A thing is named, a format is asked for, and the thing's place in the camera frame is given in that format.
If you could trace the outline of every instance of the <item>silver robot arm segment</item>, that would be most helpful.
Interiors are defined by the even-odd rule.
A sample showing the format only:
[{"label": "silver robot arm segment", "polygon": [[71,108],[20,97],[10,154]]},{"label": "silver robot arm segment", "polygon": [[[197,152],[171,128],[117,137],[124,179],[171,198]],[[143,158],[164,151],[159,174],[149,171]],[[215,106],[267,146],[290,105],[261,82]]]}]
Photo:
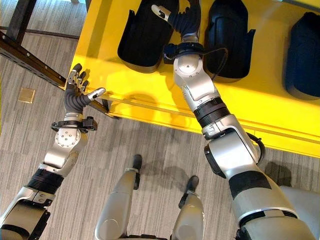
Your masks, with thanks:
[{"label": "silver robot arm segment", "polygon": [[[191,11],[197,1],[189,2]],[[204,153],[212,171],[229,182],[232,208],[240,228],[236,239],[314,240],[277,184],[257,166],[258,153],[252,141],[237,118],[230,114],[212,79],[204,71],[203,54],[196,54],[199,50],[192,49],[198,44],[195,34],[198,31],[181,31],[171,20],[172,14],[162,6],[152,6],[152,11],[181,33],[181,44],[176,46],[173,62],[174,81],[209,141]],[[183,20],[188,21],[188,11],[183,14]],[[193,22],[181,25],[189,26]]]},{"label": "silver robot arm segment", "polygon": [[0,217],[2,240],[31,240],[41,236],[50,216],[47,207],[86,146],[86,133],[97,129],[93,117],[84,119],[83,108],[106,90],[99,88],[84,95],[88,81],[84,81],[85,72],[79,75],[81,69],[77,64],[69,74],[64,94],[64,120],[51,127],[57,131],[53,147]]}]

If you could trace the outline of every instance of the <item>robotic hand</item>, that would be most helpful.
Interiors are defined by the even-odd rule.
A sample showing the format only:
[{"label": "robotic hand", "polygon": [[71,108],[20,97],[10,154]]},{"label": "robotic hand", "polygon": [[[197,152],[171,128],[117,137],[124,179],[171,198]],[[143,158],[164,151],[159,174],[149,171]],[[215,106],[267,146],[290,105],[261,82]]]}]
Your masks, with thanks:
[{"label": "robotic hand", "polygon": [[88,81],[77,64],[70,72],[64,94],[64,121],[54,122],[57,131],[53,147],[45,155],[35,174],[23,186],[0,217],[1,240],[35,240],[44,231],[50,213],[47,211],[64,178],[76,164],[80,151],[87,144],[88,131],[97,130],[93,117],[84,119],[83,109],[106,90],[84,95]]},{"label": "robotic hand", "polygon": [[189,3],[190,8],[179,14],[173,14],[163,6],[153,5],[151,9],[181,33],[178,46],[170,44],[164,48],[164,60],[174,59],[174,81],[209,141],[204,153],[212,171],[228,179],[232,208],[240,228],[236,239],[314,240],[277,184],[257,166],[259,156],[252,141],[237,118],[230,114],[212,79],[204,71],[203,55],[227,50],[223,47],[203,50],[198,36],[199,0],[189,0]]}]

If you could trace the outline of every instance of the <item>gray carpet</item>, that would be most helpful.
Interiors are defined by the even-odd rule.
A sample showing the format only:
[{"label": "gray carpet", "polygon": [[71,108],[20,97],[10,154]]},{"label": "gray carpet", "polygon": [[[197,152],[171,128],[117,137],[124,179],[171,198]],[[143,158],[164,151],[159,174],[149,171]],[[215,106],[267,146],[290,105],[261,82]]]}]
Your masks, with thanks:
[{"label": "gray carpet", "polygon": [[[67,19],[67,10],[74,6],[63,4],[61,19]],[[51,16],[46,18],[50,23]],[[70,28],[63,33],[75,34],[71,24],[65,26]],[[36,34],[27,34],[23,41],[25,48],[65,77],[76,45],[76,40]],[[3,57],[0,71],[2,213],[53,144],[55,132],[50,126],[63,119],[64,109],[61,90]],[[21,87],[36,89],[33,104],[17,101]],[[93,239],[108,194],[137,153],[143,157],[143,167],[140,188],[133,194],[129,234],[168,238],[179,213],[178,202],[185,183],[195,174],[200,178],[197,193],[205,212],[204,239],[233,239],[237,226],[228,182],[212,173],[203,152],[206,141],[201,135],[128,119],[113,120],[89,107],[85,115],[94,116],[98,131],[88,134],[88,145],[58,190],[42,239]],[[320,192],[318,158],[267,149],[261,168],[280,185]]]}]

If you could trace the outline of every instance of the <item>metal frame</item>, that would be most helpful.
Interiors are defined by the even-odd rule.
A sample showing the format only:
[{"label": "metal frame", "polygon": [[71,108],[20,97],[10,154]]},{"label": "metal frame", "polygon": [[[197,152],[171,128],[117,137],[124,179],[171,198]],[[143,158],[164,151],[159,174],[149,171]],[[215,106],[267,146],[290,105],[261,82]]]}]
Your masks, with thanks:
[{"label": "metal frame", "polygon": [[[63,90],[66,79],[21,46],[36,2],[37,0],[18,1],[6,34],[0,31],[0,54]],[[108,105],[101,104],[97,100],[92,101],[90,106],[105,115],[109,113]]]}]

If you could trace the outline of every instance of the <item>silver metal joint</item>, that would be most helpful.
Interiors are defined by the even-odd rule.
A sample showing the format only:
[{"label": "silver metal joint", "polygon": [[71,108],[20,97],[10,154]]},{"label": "silver metal joint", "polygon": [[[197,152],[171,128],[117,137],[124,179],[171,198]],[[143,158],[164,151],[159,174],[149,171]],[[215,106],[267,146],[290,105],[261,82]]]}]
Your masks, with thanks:
[{"label": "silver metal joint", "polygon": [[157,6],[157,5],[153,4],[151,6],[151,10],[159,18],[161,18],[161,19],[165,20],[166,22],[168,22],[168,18],[169,18],[170,14],[171,14],[171,11],[166,9],[164,6]]},{"label": "silver metal joint", "polygon": [[100,97],[106,92],[106,89],[104,87],[99,87],[98,89],[94,90],[93,92],[90,92],[87,97],[93,101],[94,99]]}]

